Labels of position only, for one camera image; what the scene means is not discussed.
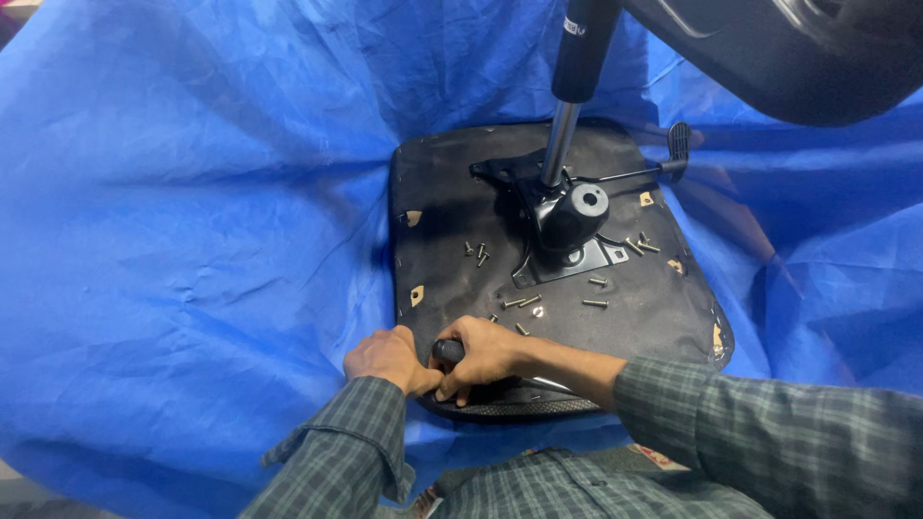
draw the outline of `metal bolt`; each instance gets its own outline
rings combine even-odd
[[[637,245],[631,243],[631,238],[625,238],[625,241],[622,242],[622,243],[625,244],[625,247],[630,248],[631,250],[637,252],[639,255],[641,255],[641,256],[644,255],[644,251],[643,251],[643,250],[639,249]]]
[[[647,250],[650,250],[652,252],[660,252],[659,248],[654,247],[653,245],[647,245],[646,243],[643,243],[643,242],[638,242],[638,247],[646,248]]]
[[[542,295],[536,294],[535,297],[533,297],[532,299],[529,299],[528,301],[522,301],[519,304],[519,308],[528,307],[532,303],[537,303],[538,301],[541,301],[541,300],[542,300]]]
[[[509,307],[515,307],[516,305],[519,305],[523,301],[525,301],[525,297],[523,299],[517,299],[515,301],[510,301],[509,303],[500,303],[500,307],[505,310]]]

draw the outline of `plaid shirt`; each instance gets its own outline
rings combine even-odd
[[[691,471],[626,473],[563,451],[482,469],[433,517],[923,516],[923,399],[728,377],[635,357],[616,377],[632,438]],[[261,463],[244,518],[369,517],[403,502],[403,394],[352,380]]]

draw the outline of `black fabric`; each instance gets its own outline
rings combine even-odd
[[[530,231],[520,218],[513,193],[474,178],[468,166],[491,158],[524,155],[545,146],[548,124],[523,124],[455,130],[404,142],[390,168],[390,235],[394,257],[395,314],[414,331],[420,362],[426,364],[437,334],[463,315],[499,316],[498,324],[515,330],[520,323],[534,336],[581,349],[630,357],[660,356],[723,368],[734,350],[734,337],[714,299],[676,220],[650,176],[600,184],[609,196],[610,217],[601,234],[617,241],[643,231],[659,253],[630,259],[590,272],[519,290],[510,273],[518,265],[523,236]],[[644,169],[641,152],[618,125],[582,119],[567,165],[573,174],[600,177]],[[653,204],[642,207],[649,191]],[[409,226],[407,211],[421,211]],[[477,268],[476,255],[465,256],[464,242],[485,244],[490,258]],[[683,273],[667,262],[682,263]],[[590,284],[606,278],[607,287]],[[411,292],[422,285],[414,307]],[[500,303],[542,295],[527,308],[503,310]],[[606,309],[583,299],[608,300]],[[535,318],[532,309],[545,315]],[[722,329],[724,352],[713,350],[713,327]],[[485,423],[522,422],[597,408],[570,395],[503,380],[475,388],[470,403],[421,399],[432,412],[453,419]]]

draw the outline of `hand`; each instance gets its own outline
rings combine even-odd
[[[438,369],[420,366],[414,349],[414,333],[406,326],[390,332],[378,330],[366,337],[343,358],[348,380],[378,377],[401,388],[404,395],[423,396],[437,388],[443,374]]]
[[[457,392],[458,406],[468,403],[473,384],[488,384],[519,374],[516,371],[528,356],[531,344],[542,341],[471,316],[451,323],[437,339],[453,339],[464,345],[464,360],[455,366],[429,358],[430,368],[443,368],[447,373],[436,391],[436,399],[441,402]]]

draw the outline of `right hand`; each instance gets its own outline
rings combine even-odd
[[[437,339],[452,339],[464,345],[464,359],[457,365],[443,364],[432,356],[429,358],[430,368],[442,368],[447,374],[439,384],[436,399],[442,402],[457,392],[455,403],[459,407],[468,403],[472,385],[519,375],[531,345],[541,341],[471,316],[458,318]]]

